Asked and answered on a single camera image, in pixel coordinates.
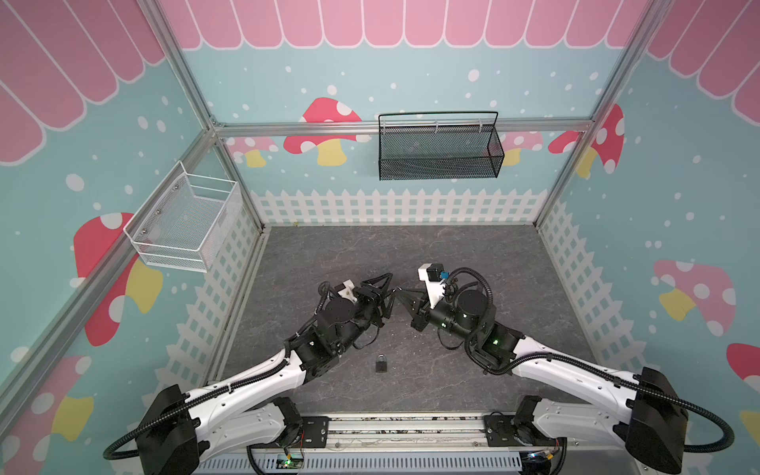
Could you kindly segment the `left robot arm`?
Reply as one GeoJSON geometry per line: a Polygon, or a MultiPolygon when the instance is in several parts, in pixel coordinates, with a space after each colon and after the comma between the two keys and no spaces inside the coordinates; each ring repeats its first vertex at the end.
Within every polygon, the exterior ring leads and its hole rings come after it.
{"type": "Polygon", "coordinates": [[[353,285],[323,282],[313,316],[282,350],[223,381],[158,393],[136,429],[108,445],[108,461],[136,458],[146,474],[191,474],[208,458],[245,445],[290,445],[303,423],[285,393],[328,373],[393,309],[392,274],[353,285]]]}

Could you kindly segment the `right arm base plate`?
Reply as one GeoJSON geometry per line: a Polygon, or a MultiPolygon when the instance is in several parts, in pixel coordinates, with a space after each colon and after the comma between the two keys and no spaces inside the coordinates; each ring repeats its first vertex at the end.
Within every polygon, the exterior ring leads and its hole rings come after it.
{"type": "Polygon", "coordinates": [[[546,437],[532,422],[512,415],[491,413],[483,417],[488,447],[556,447],[555,439],[546,437]]]}

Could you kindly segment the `black padlock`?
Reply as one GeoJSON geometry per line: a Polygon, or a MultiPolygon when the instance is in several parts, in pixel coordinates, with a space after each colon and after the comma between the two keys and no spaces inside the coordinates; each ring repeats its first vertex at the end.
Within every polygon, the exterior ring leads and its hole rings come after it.
{"type": "Polygon", "coordinates": [[[388,360],[384,354],[379,354],[375,360],[375,372],[384,374],[388,372],[388,360]]]}

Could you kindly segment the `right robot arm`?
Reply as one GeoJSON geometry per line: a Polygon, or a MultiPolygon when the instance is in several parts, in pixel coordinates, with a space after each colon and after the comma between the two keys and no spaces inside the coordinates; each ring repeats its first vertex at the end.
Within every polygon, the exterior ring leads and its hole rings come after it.
{"type": "Polygon", "coordinates": [[[593,364],[499,323],[494,292],[474,269],[447,272],[429,263],[420,267],[419,279],[422,288],[393,292],[413,329],[434,326],[455,336],[486,375],[534,380],[587,403],[584,410],[567,412],[550,409],[540,397],[524,397],[513,417],[524,439],[609,441],[667,474],[681,472],[687,453],[715,453],[733,445],[730,424],[681,399],[660,371],[645,367],[632,373],[593,364]]]}

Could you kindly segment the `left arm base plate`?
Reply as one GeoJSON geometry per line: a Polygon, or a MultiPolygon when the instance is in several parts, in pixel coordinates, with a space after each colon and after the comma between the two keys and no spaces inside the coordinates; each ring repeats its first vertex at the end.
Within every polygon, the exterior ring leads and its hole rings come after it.
{"type": "Polygon", "coordinates": [[[288,426],[272,443],[257,443],[254,449],[326,448],[331,419],[324,416],[302,417],[302,422],[288,426]]]}

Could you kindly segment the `aluminium front rail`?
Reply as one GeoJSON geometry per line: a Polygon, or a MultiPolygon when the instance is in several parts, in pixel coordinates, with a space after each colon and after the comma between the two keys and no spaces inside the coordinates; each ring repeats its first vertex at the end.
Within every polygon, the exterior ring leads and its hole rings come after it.
{"type": "MultiPolygon", "coordinates": [[[[483,417],[478,413],[332,414],[326,448],[314,449],[433,449],[488,447],[483,417]]],[[[622,448],[625,443],[615,434],[621,424],[600,410],[587,405],[540,402],[535,415],[512,415],[532,424],[546,437],[568,440],[570,445],[622,448]]],[[[282,409],[267,405],[197,435],[202,460],[243,449],[257,443],[272,443],[285,429],[302,422],[302,417],[286,415],[282,409]]]]}

